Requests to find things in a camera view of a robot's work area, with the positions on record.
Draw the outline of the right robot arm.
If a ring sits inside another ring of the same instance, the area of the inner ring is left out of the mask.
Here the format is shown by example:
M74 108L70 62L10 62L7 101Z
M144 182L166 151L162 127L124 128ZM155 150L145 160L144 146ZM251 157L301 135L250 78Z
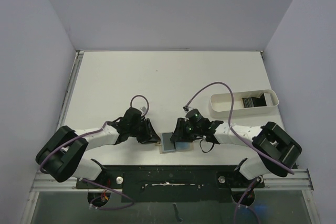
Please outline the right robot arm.
M262 126L233 125L230 121L210 121L198 109L178 118L170 138L172 143L205 140L212 144L233 144L251 148L257 157L244 158L236 168L234 182L241 187L264 174L278 177L293 174L302 147L275 122Z

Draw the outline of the beige card holder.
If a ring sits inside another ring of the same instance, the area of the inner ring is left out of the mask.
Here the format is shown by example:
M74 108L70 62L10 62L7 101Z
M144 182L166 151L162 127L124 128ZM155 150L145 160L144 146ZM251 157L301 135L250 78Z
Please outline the beige card holder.
M192 151L194 149L193 143L188 143L188 142L174 142L175 145L175 152L187 152L187 151ZM162 153L161 152L161 141L158 143L155 143L155 146L159 148L160 154L167 154L167 153Z

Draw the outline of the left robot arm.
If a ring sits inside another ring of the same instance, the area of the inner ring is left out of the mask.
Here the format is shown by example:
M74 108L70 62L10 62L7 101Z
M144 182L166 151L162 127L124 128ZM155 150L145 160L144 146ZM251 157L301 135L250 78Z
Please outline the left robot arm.
M85 178L96 188L105 185L107 175L97 161L85 159L84 153L102 146L115 146L134 138L140 144L160 141L150 119L136 108L128 108L124 114L103 126L74 130L61 126L37 153L35 161L41 172L62 183L70 177Z

